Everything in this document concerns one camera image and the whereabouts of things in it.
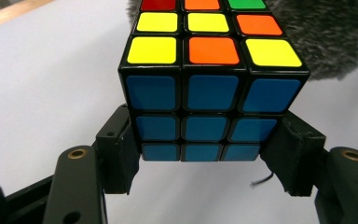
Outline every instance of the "gray fur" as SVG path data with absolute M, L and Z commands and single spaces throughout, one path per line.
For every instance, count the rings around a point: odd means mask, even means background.
M 358 0 L 265 0 L 310 69 L 343 78 L 358 66 Z M 140 0 L 129 0 L 133 21 Z

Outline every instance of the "puzzle cube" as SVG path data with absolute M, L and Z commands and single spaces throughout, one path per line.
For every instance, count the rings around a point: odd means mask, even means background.
M 118 68 L 145 161 L 253 161 L 310 73 L 262 0 L 143 0 Z

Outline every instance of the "wooden edge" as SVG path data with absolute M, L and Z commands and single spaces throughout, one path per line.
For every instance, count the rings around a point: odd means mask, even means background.
M 24 0 L 10 7 L 0 9 L 0 24 L 13 20 L 37 7 L 41 7 L 53 0 Z

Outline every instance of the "yellow sticker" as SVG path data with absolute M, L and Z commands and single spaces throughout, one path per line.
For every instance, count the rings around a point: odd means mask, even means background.
M 280 39 L 247 39 L 253 62 L 259 66 L 299 67 L 302 62 L 292 46 Z
M 135 37 L 130 46 L 129 63 L 175 63 L 176 39 L 173 37 Z
M 175 32 L 178 29 L 176 13 L 144 12 L 136 27 L 138 31 Z
M 226 16 L 220 13 L 189 13 L 188 29 L 193 32 L 228 32 Z

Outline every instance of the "blue sticker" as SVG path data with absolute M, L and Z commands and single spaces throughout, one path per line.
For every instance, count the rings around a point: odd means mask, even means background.
M 185 147 L 185 161 L 216 161 L 219 149 L 214 145 L 188 145 Z
M 225 137 L 227 119 L 224 117 L 196 117 L 186 120 L 187 141 L 220 141 Z
M 143 110 L 174 110 L 175 80 L 173 77 L 130 76 L 127 88 L 131 105 Z
M 238 85 L 234 76 L 193 76 L 188 83 L 187 107 L 194 110 L 227 110 Z
M 231 135 L 232 141 L 261 142 L 269 137 L 276 119 L 239 119 Z
M 260 146 L 231 145 L 226 148 L 222 161 L 254 161 L 258 156 Z
M 138 117 L 138 132 L 142 140 L 169 140 L 177 138 L 177 124 L 173 117 Z
M 257 79 L 249 90 L 242 110 L 281 113 L 293 101 L 300 84 L 295 79 Z
M 144 159 L 146 161 L 178 161 L 178 148 L 174 144 L 144 145 Z

